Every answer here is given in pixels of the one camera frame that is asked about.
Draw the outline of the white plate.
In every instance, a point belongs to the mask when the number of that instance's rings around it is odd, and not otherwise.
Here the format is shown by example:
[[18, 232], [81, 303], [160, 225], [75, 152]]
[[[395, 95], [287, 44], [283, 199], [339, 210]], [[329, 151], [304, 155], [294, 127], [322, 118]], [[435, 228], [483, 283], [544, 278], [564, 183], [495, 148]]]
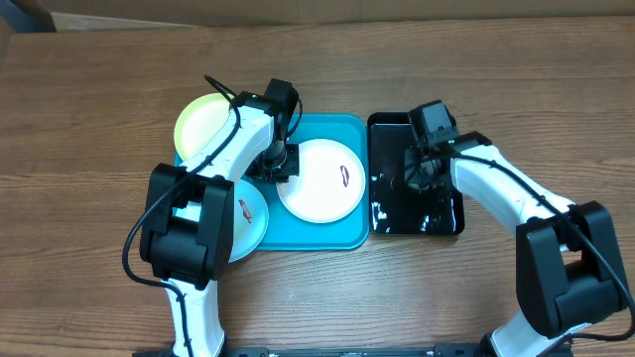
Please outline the white plate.
[[309, 223], [337, 221], [361, 202], [366, 175], [361, 160], [345, 145], [313, 139], [299, 145], [299, 174], [276, 184], [283, 205]]

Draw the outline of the yellow plate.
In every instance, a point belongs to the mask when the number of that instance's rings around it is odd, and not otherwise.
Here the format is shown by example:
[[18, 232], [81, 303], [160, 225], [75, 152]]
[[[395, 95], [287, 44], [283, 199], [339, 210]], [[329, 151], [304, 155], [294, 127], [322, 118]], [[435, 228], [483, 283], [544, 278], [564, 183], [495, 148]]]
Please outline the yellow plate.
[[185, 161], [197, 154], [225, 125], [229, 102], [220, 93], [210, 93], [188, 104], [174, 130], [177, 154]]

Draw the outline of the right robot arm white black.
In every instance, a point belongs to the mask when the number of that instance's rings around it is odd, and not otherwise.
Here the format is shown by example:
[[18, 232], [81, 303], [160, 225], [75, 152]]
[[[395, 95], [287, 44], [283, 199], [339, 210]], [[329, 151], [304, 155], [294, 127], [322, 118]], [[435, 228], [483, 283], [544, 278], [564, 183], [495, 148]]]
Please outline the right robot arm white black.
[[608, 210], [575, 204], [510, 164], [478, 132], [460, 134], [439, 100], [407, 114], [415, 143], [406, 154], [405, 183], [437, 186], [480, 203], [516, 240], [518, 312], [486, 334], [478, 356], [568, 356], [577, 339], [618, 342], [586, 332], [612, 314], [634, 309]]

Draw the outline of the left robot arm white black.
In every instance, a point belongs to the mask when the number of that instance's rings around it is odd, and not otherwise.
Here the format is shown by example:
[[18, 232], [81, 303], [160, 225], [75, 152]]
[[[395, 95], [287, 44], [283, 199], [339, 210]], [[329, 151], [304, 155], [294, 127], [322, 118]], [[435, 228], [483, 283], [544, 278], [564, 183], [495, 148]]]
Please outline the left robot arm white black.
[[302, 114], [298, 91], [273, 78], [262, 94], [239, 94], [210, 77], [229, 104], [226, 123], [178, 166], [157, 165], [144, 213], [124, 247], [140, 240], [140, 258], [152, 267], [152, 287], [166, 290], [175, 323], [172, 356], [221, 356], [217, 282], [234, 238], [235, 187], [243, 177], [286, 182], [299, 173], [299, 147], [289, 143]]

